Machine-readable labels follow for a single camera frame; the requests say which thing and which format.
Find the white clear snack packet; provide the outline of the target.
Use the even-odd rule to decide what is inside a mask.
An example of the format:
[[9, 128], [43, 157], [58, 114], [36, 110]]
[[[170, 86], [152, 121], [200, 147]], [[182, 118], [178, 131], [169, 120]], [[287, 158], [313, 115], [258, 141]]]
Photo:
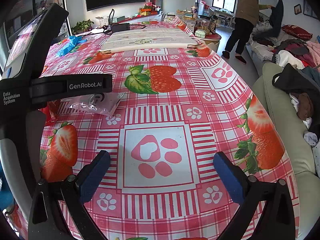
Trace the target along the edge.
[[112, 117], [125, 93], [96, 93], [71, 99], [67, 108]]

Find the green sofa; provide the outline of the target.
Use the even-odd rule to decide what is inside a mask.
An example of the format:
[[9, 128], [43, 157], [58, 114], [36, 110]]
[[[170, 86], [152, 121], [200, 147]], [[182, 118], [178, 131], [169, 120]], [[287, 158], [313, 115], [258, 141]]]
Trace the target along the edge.
[[296, 115], [290, 96], [272, 85], [273, 76], [282, 71], [275, 63], [264, 64], [253, 92], [274, 123], [291, 161], [300, 208], [297, 238], [305, 239], [319, 220], [319, 177], [311, 146], [303, 138], [306, 126]]

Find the blue rubber gloves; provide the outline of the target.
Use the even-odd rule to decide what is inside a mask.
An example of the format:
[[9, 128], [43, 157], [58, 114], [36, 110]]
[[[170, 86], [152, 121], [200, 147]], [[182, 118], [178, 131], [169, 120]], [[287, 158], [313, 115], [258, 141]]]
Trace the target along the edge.
[[57, 56], [65, 56], [71, 50], [73, 50], [77, 45], [86, 42], [86, 39], [82, 39], [81, 36], [70, 36], [66, 44], [57, 52]]

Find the potted green plant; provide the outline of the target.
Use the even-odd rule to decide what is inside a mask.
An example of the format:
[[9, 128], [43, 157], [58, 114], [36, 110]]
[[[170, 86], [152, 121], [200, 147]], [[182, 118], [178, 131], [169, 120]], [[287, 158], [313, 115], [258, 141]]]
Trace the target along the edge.
[[77, 22], [74, 27], [71, 28], [71, 32], [73, 35], [78, 35], [80, 33], [85, 33], [87, 31], [92, 30], [92, 25], [94, 22], [90, 19], [84, 20], [81, 22]]

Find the white folded mat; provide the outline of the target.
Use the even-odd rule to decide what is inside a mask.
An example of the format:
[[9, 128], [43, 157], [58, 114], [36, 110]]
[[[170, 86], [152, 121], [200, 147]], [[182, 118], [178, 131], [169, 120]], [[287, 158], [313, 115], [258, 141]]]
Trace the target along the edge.
[[112, 34], [102, 45], [103, 53], [156, 48], [195, 48], [197, 41], [178, 28], [145, 28]]

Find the black power adapter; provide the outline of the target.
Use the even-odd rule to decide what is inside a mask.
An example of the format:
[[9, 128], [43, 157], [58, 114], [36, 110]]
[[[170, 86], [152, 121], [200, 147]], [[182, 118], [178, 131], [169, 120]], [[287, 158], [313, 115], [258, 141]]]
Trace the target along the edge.
[[112, 33], [117, 33], [120, 31], [127, 31], [130, 30], [130, 24], [129, 23], [119, 23], [119, 24], [113, 24], [111, 26]]

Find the red flower arrangement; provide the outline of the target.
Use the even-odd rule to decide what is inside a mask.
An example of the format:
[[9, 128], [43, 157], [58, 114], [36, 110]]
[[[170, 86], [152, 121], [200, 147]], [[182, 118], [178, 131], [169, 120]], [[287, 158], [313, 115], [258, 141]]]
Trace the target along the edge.
[[146, 2], [144, 4], [144, 9], [145, 10], [154, 11], [155, 10], [155, 5], [152, 2]]

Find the strawberry pattern tablecloth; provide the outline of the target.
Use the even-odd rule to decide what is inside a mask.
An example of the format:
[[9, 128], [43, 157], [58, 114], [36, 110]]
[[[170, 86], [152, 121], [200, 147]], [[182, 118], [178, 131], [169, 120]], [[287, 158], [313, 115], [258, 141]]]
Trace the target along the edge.
[[89, 35], [65, 56], [52, 45], [43, 76], [111, 74], [113, 91], [125, 93], [112, 117], [67, 108], [45, 128], [41, 157], [49, 164], [54, 132], [78, 139], [59, 178], [77, 173], [101, 151], [111, 165], [88, 213], [108, 239], [216, 239], [235, 214], [213, 165], [222, 151], [247, 175], [286, 181], [299, 224], [293, 168], [267, 111], [249, 85], [216, 52], [139, 49], [104, 55], [104, 34]]

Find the pile of clothes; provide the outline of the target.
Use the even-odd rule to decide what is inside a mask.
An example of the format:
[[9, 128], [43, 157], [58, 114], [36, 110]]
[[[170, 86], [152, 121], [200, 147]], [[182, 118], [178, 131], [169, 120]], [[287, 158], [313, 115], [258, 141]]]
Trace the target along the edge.
[[296, 115], [306, 126], [303, 138], [315, 137], [315, 142], [309, 145], [312, 148], [316, 174], [319, 174], [319, 85], [313, 79], [318, 71], [310, 66], [304, 67], [299, 56], [309, 53], [305, 42], [299, 39], [288, 39], [274, 49], [270, 62], [283, 68], [283, 71], [274, 75], [272, 85], [291, 98]]

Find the person in brown vest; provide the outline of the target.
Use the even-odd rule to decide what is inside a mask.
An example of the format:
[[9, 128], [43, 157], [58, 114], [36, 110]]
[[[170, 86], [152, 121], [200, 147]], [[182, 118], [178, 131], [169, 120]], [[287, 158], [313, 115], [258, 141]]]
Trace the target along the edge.
[[242, 57], [242, 52], [249, 41], [253, 28], [257, 24], [259, 11], [270, 8], [272, 8], [272, 5], [260, 4], [259, 0], [238, 0], [235, 27], [222, 52], [222, 56], [225, 59], [230, 58], [231, 51], [236, 47], [235, 58], [246, 64], [246, 60]]

